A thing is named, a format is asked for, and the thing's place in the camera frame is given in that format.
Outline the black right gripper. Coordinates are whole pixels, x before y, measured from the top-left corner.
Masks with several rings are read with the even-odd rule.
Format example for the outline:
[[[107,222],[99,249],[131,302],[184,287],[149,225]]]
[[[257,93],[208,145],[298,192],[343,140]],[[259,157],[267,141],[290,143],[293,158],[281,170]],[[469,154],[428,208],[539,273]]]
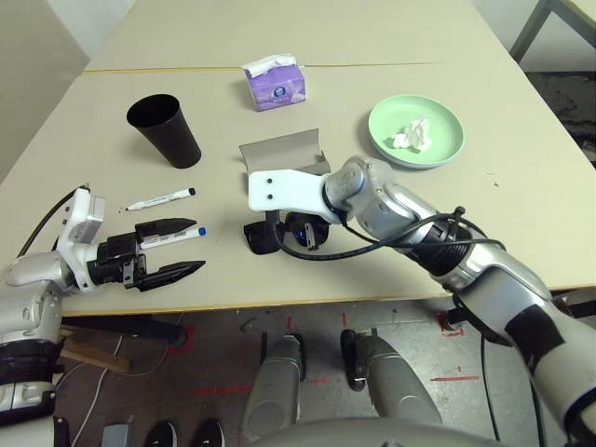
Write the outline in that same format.
[[[320,216],[297,211],[290,211],[281,217],[280,210],[268,210],[265,219],[269,224],[281,229],[304,229],[307,224],[317,229],[327,228],[327,222]]]

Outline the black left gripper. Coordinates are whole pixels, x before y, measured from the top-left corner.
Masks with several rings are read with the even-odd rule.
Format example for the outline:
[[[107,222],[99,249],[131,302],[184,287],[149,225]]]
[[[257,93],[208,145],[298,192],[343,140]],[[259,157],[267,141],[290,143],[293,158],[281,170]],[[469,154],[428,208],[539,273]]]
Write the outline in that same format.
[[[158,219],[135,225],[135,233],[108,237],[97,247],[96,258],[87,262],[94,285],[121,283],[126,289],[150,291],[179,281],[195,273],[205,261],[185,261],[160,267],[147,274],[145,255],[140,244],[149,237],[162,237],[195,225],[187,218]]]

